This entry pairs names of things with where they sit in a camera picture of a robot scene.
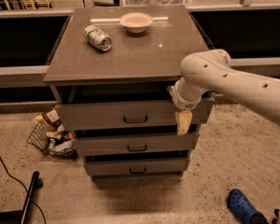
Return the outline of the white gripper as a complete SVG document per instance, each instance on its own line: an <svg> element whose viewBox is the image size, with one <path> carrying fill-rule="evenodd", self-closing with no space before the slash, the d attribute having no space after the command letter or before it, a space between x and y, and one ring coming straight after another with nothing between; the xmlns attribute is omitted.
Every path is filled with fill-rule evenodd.
<svg viewBox="0 0 280 224"><path fill-rule="evenodd" d="M177 134L184 135L188 132L189 126L192 121L192 112L188 110L193 110L202 100L202 97L199 96L198 98L194 98L193 100L187 100L186 98L183 98L177 90L177 84L174 84L174 86L168 86L167 90L170 93L175 106L179 110L184 110L175 113Z"/></svg>

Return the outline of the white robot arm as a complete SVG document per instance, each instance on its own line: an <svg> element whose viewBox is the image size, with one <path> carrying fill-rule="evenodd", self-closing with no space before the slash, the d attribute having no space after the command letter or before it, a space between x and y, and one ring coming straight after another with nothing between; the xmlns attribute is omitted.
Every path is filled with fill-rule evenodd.
<svg viewBox="0 0 280 224"><path fill-rule="evenodd" d="M280 126L280 79L231 68L223 49L196 52L180 64L181 78L168 88L175 106L192 110L207 91L216 91Z"/></svg>

